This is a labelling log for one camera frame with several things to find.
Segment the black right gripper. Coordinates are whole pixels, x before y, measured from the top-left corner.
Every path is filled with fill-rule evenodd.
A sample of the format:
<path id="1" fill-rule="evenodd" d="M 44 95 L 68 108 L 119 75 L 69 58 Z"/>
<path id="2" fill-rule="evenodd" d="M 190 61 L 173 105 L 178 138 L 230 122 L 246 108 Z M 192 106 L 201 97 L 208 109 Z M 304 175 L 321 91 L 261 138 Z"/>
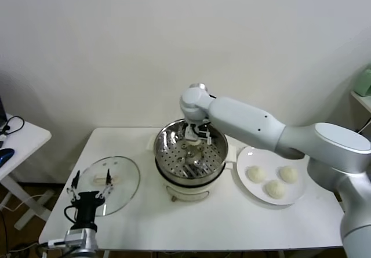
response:
<path id="1" fill-rule="evenodd" d="M 203 124 L 195 125 L 194 131 L 192 129 L 192 125 L 187 125 L 185 130 L 185 139 L 189 141 L 195 141 L 195 134 L 196 135 L 204 135 L 207 145 L 212 145 L 212 136 L 209 132 L 209 125 L 210 122 L 206 121 Z"/>

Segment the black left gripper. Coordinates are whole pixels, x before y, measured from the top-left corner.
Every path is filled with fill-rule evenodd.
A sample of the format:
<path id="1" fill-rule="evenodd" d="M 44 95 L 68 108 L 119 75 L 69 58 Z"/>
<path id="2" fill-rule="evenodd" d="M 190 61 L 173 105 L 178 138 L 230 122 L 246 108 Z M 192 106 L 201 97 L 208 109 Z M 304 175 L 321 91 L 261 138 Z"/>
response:
<path id="1" fill-rule="evenodd" d="M 87 191 L 77 193 L 77 186 L 79 182 L 80 171 L 78 170 L 71 185 L 67 188 L 67 194 L 72 206 L 77 210 L 77 217 L 75 223 L 72 225 L 72 230 L 89 228 L 97 231 L 95 224 L 96 209 L 105 203 L 105 199 L 111 194 L 113 190 L 112 177 L 110 170 L 107 170 L 106 182 L 104 188 L 98 191 Z"/>

